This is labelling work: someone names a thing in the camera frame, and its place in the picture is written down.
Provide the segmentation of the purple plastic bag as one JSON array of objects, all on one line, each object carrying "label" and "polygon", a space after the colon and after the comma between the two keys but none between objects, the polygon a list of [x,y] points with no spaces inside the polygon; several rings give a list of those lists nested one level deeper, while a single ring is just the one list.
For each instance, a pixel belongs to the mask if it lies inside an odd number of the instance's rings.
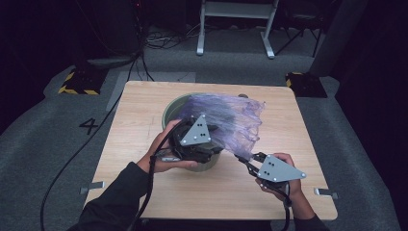
[{"label": "purple plastic bag", "polygon": [[210,132],[212,143],[249,161],[259,140],[260,116],[264,107],[264,102],[235,95],[193,93],[176,117],[204,115],[208,125],[217,127]]}]

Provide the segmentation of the grey flat stand base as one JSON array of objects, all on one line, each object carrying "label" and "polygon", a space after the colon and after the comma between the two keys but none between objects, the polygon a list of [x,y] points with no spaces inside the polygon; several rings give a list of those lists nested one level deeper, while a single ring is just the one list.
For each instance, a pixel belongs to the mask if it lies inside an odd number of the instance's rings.
[{"label": "grey flat stand base", "polygon": [[102,59],[87,60],[90,67],[95,69],[118,68],[130,64],[138,59],[138,56],[119,56]]}]

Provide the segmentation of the white metal stand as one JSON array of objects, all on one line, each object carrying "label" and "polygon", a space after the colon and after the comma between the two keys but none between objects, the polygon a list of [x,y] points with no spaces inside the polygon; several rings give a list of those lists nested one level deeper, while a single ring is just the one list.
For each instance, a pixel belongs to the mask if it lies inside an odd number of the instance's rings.
[{"label": "white metal stand", "polygon": [[271,0],[267,4],[237,3],[237,2],[215,2],[213,0],[201,0],[200,8],[200,29],[197,41],[196,55],[204,54],[205,44],[205,20],[207,17],[234,17],[264,19],[267,26],[261,32],[261,39],[265,47],[267,57],[273,59],[275,53],[269,42],[269,33],[274,20],[280,0]]}]

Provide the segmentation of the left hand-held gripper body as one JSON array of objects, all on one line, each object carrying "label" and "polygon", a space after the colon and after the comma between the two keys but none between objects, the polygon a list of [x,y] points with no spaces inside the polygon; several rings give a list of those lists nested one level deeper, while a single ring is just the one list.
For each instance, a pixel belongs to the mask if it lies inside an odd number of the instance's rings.
[{"label": "left hand-held gripper body", "polygon": [[215,125],[208,125],[206,116],[182,119],[170,132],[168,142],[171,153],[180,161],[209,163],[223,148],[214,144],[210,135]]}]

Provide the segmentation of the person's right hand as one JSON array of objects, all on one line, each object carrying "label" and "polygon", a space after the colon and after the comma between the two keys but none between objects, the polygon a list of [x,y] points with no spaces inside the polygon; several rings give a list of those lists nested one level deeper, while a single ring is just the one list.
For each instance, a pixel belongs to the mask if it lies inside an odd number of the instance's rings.
[{"label": "person's right hand", "polygon": [[[293,159],[289,154],[286,154],[286,153],[274,153],[272,155],[279,158],[279,159],[281,159],[281,160],[283,160],[283,161],[285,161],[286,163],[288,163],[288,164],[290,164],[290,165],[292,165],[294,167]],[[268,189],[266,186],[264,186],[262,184],[262,182],[259,179],[257,179],[257,178],[255,179],[256,183],[261,187],[262,191],[264,191],[266,193],[272,193],[282,201],[291,201],[290,196],[293,193],[302,192],[300,180],[291,181],[290,182],[290,192],[289,193],[284,193],[281,190]]]}]

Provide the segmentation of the grey curtain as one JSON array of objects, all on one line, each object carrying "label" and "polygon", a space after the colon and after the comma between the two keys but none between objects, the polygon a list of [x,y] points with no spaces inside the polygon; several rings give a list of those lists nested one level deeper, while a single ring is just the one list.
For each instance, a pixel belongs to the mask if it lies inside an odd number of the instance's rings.
[{"label": "grey curtain", "polygon": [[357,27],[369,0],[343,0],[309,69],[317,77],[329,76]]}]

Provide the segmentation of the grey metal table bracket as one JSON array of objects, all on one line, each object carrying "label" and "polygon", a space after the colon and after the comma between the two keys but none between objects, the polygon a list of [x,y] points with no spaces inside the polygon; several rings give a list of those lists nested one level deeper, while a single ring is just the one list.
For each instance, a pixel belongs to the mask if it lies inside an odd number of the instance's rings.
[{"label": "grey metal table bracket", "polygon": [[86,187],[81,187],[79,190],[79,194],[86,194],[91,190],[95,189],[103,189],[105,187],[105,182],[104,181],[99,181],[99,182],[92,182]]},{"label": "grey metal table bracket", "polygon": [[329,189],[322,189],[322,188],[314,188],[314,193],[316,195],[320,195],[320,196],[329,196],[332,197],[333,199],[338,199],[339,196],[336,192],[332,192]]}]

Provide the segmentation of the black folding stand legs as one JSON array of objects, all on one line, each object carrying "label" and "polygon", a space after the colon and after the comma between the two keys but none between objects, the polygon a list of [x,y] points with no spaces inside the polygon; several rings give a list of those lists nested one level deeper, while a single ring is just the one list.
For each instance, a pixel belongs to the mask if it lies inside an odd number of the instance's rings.
[{"label": "black folding stand legs", "polygon": [[317,55],[323,32],[323,17],[321,15],[287,14],[283,28],[286,33],[289,32],[290,28],[296,29],[296,33],[275,52],[276,55],[287,48],[295,39],[303,37],[306,31],[309,31],[316,41],[312,57],[314,58]]}]

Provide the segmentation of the black yellow striped base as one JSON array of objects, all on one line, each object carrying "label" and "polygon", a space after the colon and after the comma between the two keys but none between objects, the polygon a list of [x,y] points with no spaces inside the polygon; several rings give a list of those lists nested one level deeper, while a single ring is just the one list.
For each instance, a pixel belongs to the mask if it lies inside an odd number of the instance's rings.
[{"label": "black yellow striped base", "polygon": [[98,95],[108,74],[107,69],[83,70],[72,68],[58,93]]},{"label": "black yellow striped base", "polygon": [[319,77],[309,72],[289,72],[285,76],[287,87],[296,97],[326,98],[327,94]]}]

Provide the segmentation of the person's left hand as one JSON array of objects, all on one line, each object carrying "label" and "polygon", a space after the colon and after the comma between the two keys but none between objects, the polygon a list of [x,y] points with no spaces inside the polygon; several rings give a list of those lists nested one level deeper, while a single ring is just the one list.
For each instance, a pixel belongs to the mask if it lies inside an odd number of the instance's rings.
[{"label": "person's left hand", "polygon": [[156,157],[154,166],[154,172],[165,172],[169,169],[178,168],[192,168],[197,167],[198,162],[195,161],[163,161],[162,158],[174,158],[174,155],[170,153],[169,144],[167,141],[167,134],[180,122],[180,119],[172,120],[168,123],[166,128],[157,135],[154,141],[151,143],[146,154],[137,161],[137,165],[146,173],[150,169],[150,159],[152,156]]}]

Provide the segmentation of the green plastic bin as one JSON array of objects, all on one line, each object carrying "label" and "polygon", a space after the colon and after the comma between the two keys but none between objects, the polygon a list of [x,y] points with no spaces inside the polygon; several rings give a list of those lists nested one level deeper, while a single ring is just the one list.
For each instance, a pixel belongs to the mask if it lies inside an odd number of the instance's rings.
[{"label": "green plastic bin", "polygon": [[[168,123],[171,120],[180,119],[180,121],[181,121],[182,119],[185,119],[185,118],[190,118],[190,117],[198,118],[198,117],[200,117],[202,115],[206,116],[206,121],[207,121],[208,125],[214,125],[213,123],[210,123],[208,121],[208,117],[207,117],[206,114],[200,113],[200,112],[193,113],[191,111],[193,109],[193,106],[190,103],[190,99],[191,99],[192,96],[197,96],[197,93],[184,94],[184,95],[181,95],[181,96],[173,99],[166,106],[166,109],[165,109],[165,111],[163,113],[162,125],[163,126],[168,125]],[[213,136],[213,133],[215,131],[210,132],[210,135],[211,135],[211,137],[213,139],[213,143],[215,143],[215,139],[214,139],[214,136]],[[209,163],[206,163],[206,164],[198,163],[198,166],[190,168],[190,171],[204,172],[204,171],[207,171],[207,170],[211,169],[212,167],[214,167],[216,165],[216,163],[217,163],[217,161],[219,159],[219,154],[213,156]],[[174,156],[174,158],[165,158],[165,157],[163,157],[162,160],[163,161],[180,161],[175,156]]]}]

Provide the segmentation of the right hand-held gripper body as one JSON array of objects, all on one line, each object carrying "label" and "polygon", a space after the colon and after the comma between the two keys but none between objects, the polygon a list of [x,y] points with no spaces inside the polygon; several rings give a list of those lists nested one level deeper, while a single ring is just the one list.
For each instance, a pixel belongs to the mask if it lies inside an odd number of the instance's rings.
[{"label": "right hand-held gripper body", "polygon": [[267,157],[265,161],[261,163],[256,178],[268,189],[281,190],[284,193],[289,193],[291,181],[304,179],[307,176],[305,172],[272,154],[266,155]]}]

